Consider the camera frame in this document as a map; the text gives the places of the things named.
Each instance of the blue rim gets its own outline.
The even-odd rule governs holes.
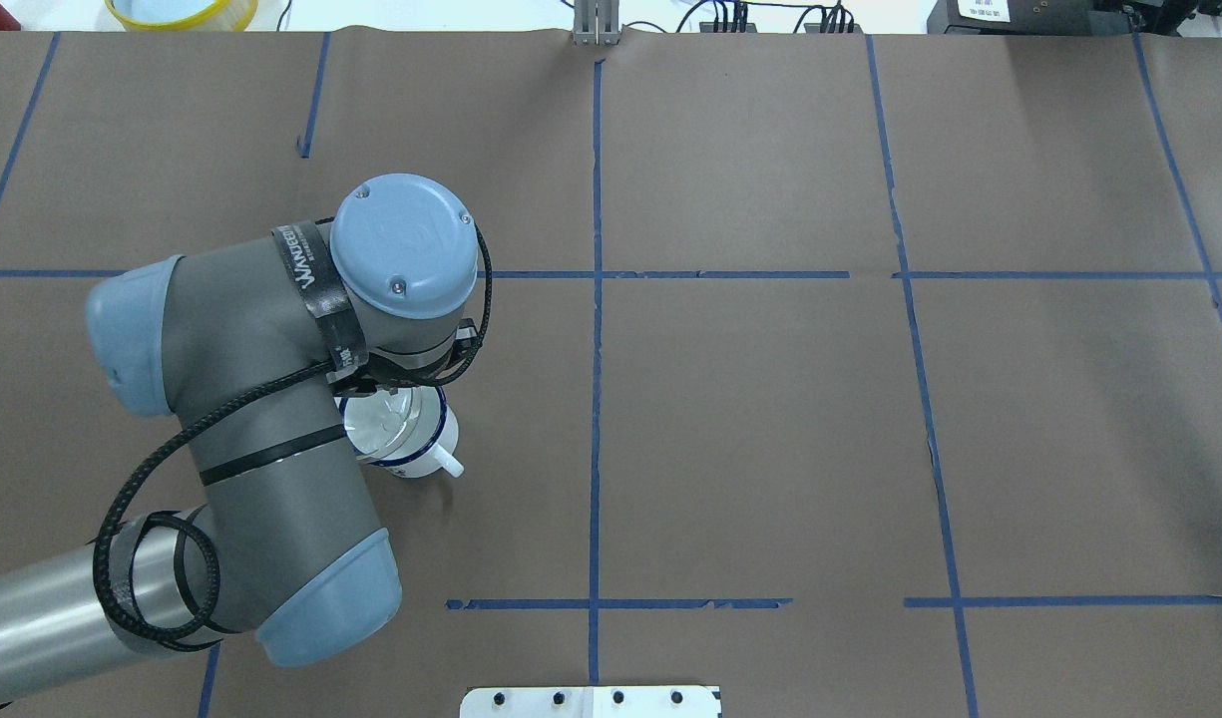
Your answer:
[[[401,459],[373,459],[368,460],[368,464],[371,466],[384,466],[386,469],[390,466],[401,466],[403,464],[409,464],[412,460],[419,459],[420,455],[428,454],[429,451],[433,451],[433,444],[437,443],[437,438],[442,436],[442,429],[447,426],[447,396],[442,392],[442,387],[436,386],[433,387],[433,390],[437,392],[437,427],[433,429],[433,436],[429,437],[429,441],[425,442],[419,451],[415,451],[414,454],[404,455],[404,458]],[[342,397],[340,401],[341,419],[345,416],[346,404],[349,404],[349,397]],[[358,447],[354,447],[354,454],[362,455]]]

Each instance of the black device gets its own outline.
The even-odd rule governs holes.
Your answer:
[[[930,35],[1177,35],[1194,13],[1222,13],[1222,0],[937,0]]]

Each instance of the light blue joint cap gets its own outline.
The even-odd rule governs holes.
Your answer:
[[[95,363],[119,401],[142,416],[171,414],[163,386],[163,313],[181,258],[110,277],[87,296],[87,336]]]
[[[382,313],[445,317],[478,281],[478,231],[463,201],[441,183],[380,176],[341,201],[331,259],[349,289]]]
[[[269,662],[297,668],[381,630],[402,603],[389,529],[358,541],[255,628]]]

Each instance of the mug handle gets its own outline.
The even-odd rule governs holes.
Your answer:
[[[433,448],[429,449],[429,455],[433,455],[433,459],[441,464],[446,473],[451,474],[451,476],[459,476],[459,474],[464,473],[464,464],[461,464],[459,460],[456,459],[455,455],[451,455],[450,451],[442,448],[440,443],[433,444]]]

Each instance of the black cable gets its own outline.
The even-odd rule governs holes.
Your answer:
[[[274,26],[274,32],[280,32],[282,29],[282,20],[287,17],[287,13],[291,11],[291,4],[295,1],[296,0],[287,0],[285,9],[282,9],[282,15],[279,15],[279,23]]]
[[[661,27],[656,26],[656,23],[649,22],[648,20],[634,20],[633,22],[631,22],[631,23],[628,23],[628,24],[626,24],[623,27],[633,27],[633,26],[646,26],[646,27],[656,28],[659,32],[668,32],[665,28],[661,28]]]
[[[242,394],[229,399],[225,404],[218,405],[209,414],[193,421],[189,426],[183,427],[181,432],[167,440],[153,454],[147,455],[145,460],[142,460],[141,465],[132,471],[132,475],[127,477],[127,482],[123,482],[119,493],[114,497],[114,503],[105,512],[105,519],[100,523],[100,531],[97,532],[95,543],[92,546],[92,587],[95,587],[95,600],[100,602],[100,609],[105,611],[105,615],[110,618],[110,622],[116,623],[122,630],[145,640],[176,641],[203,628],[210,620],[210,614],[215,609],[215,602],[220,598],[220,560],[215,556],[215,545],[213,545],[208,535],[199,528],[186,521],[171,524],[171,528],[176,528],[176,530],[197,542],[198,549],[204,556],[205,569],[208,569],[208,591],[205,591],[204,598],[198,604],[198,611],[193,612],[189,622],[182,623],[181,626],[176,628],[163,628],[155,626],[153,623],[145,622],[143,618],[138,618],[126,608],[122,608],[117,597],[114,596],[114,586],[110,581],[110,548],[114,546],[114,536],[117,536],[119,523],[122,521],[122,515],[127,513],[127,507],[132,504],[132,499],[136,498],[137,492],[144,486],[145,479],[149,479],[149,474],[154,469],[158,469],[164,460],[167,460],[169,455],[175,454],[182,446],[198,437],[200,432],[208,431],[209,427],[215,426],[221,419],[227,418],[255,399],[276,394],[279,391],[316,377],[319,374],[332,371],[334,368],[335,364],[331,361],[320,361],[310,368],[301,369],[301,371],[287,374],[285,377],[264,382],[242,392]]]
[[[833,6],[833,12],[829,13],[829,26],[820,27],[819,32],[826,32],[830,35],[843,35],[844,33],[854,32],[854,15],[838,2]]]
[[[694,10],[699,10],[701,6],[704,6],[706,4],[710,4],[710,2],[712,4],[712,27],[716,28],[716,6],[719,6],[719,5],[721,7],[721,23],[723,26],[726,23],[728,23],[730,21],[726,18],[726,15],[725,15],[725,12],[726,12],[725,0],[698,0],[698,2],[695,2],[692,6],[689,6],[689,9],[687,10],[687,13],[684,13],[682,16],[682,22],[677,23],[676,32],[681,32],[682,28],[687,27],[687,20],[689,20],[689,17],[692,17],[692,15],[694,15]]]
[[[794,5],[788,2],[758,2],[756,0],[748,0],[745,5],[756,5],[759,9],[811,9],[814,5]]]
[[[797,24],[793,26],[793,28],[792,28],[793,35],[796,35],[797,31],[799,31],[802,28],[802,24],[807,22],[807,15],[809,15],[811,12],[811,10],[819,10],[819,13],[820,13],[819,23],[820,23],[820,26],[822,26],[824,22],[825,22],[825,20],[829,18],[829,9],[825,9],[822,5],[811,5],[811,6],[808,6],[808,9],[802,10],[802,16],[799,18],[797,18]]]

